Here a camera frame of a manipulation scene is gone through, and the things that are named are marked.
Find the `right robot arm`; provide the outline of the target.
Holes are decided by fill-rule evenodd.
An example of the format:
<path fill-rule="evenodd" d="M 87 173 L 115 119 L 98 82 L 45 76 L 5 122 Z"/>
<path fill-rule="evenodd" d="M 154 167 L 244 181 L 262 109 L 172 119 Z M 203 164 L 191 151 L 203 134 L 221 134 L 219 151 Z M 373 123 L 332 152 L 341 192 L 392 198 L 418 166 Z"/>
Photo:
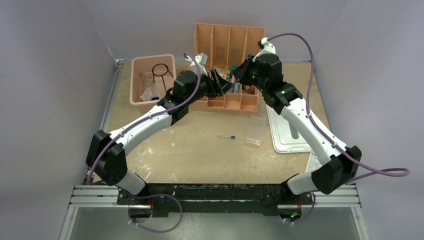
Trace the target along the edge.
<path fill-rule="evenodd" d="M 330 194 L 356 176 L 362 152 L 357 146 L 349 147 L 335 137 L 319 120 L 315 120 L 321 131 L 311 123 L 314 113 L 307 108 L 301 92 L 291 83 L 284 81 L 279 57 L 266 53 L 259 57 L 248 55 L 232 75 L 242 85 L 257 88 L 265 101 L 277 114 L 305 139 L 321 163 L 317 170 L 296 174 L 281 183 L 280 196 L 288 204 L 300 195 L 319 191 Z"/>

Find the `black tripod ring stand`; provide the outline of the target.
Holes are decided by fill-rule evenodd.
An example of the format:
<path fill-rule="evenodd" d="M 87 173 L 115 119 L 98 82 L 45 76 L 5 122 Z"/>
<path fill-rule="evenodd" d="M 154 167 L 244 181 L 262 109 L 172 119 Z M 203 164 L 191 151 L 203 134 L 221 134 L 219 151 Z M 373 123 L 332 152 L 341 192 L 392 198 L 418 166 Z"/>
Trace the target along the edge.
<path fill-rule="evenodd" d="M 155 64 L 151 73 L 154 87 L 158 93 L 165 94 L 173 86 L 175 74 L 167 64 Z"/>

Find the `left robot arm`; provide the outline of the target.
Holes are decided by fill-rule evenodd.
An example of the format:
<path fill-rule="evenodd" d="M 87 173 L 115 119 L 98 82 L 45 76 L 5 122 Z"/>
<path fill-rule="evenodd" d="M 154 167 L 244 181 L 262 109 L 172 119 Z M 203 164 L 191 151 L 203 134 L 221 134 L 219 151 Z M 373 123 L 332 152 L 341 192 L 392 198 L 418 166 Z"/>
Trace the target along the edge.
<path fill-rule="evenodd" d="M 148 184 L 127 166 L 127 155 L 153 134 L 172 126 L 188 112 L 189 106 L 203 97 L 222 97 L 233 87 L 215 69 L 210 74 L 197 75 L 191 70 L 180 72 L 173 87 L 166 91 L 147 113 L 124 127 L 106 133 L 97 131 L 91 140 L 86 164 L 108 186 L 129 192 L 138 205 L 149 199 Z"/>

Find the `white plastic packet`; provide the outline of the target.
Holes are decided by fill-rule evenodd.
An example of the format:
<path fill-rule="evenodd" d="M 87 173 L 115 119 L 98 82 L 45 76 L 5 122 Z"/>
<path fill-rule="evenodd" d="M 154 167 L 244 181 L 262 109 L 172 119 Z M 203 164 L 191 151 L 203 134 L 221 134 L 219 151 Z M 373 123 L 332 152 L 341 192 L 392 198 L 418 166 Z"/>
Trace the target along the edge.
<path fill-rule="evenodd" d="M 144 92 L 141 94 L 140 99 L 143 102 L 150 102 L 153 97 L 159 97 L 156 92 L 154 91 L 154 88 L 148 87 L 144 90 Z"/>

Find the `clear test tube rack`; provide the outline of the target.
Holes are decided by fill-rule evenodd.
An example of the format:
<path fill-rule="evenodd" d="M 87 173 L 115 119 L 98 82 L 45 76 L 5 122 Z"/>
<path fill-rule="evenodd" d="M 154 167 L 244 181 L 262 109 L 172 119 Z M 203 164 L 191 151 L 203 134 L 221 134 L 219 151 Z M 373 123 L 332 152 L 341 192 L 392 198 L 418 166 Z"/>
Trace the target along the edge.
<path fill-rule="evenodd" d="M 266 118 L 252 115 L 249 120 L 244 143 L 248 146 L 259 147 L 262 144 L 266 123 Z"/>

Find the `small glass beaker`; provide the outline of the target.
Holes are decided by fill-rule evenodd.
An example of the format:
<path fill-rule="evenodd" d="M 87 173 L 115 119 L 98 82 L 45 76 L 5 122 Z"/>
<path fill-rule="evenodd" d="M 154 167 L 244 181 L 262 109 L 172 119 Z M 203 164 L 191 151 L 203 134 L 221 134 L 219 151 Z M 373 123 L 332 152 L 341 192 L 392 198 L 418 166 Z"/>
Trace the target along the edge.
<path fill-rule="evenodd" d="M 141 73 L 139 75 L 139 80 L 140 80 L 140 86 L 145 89 L 151 87 L 155 82 L 152 74 L 150 73 L 149 74 Z"/>

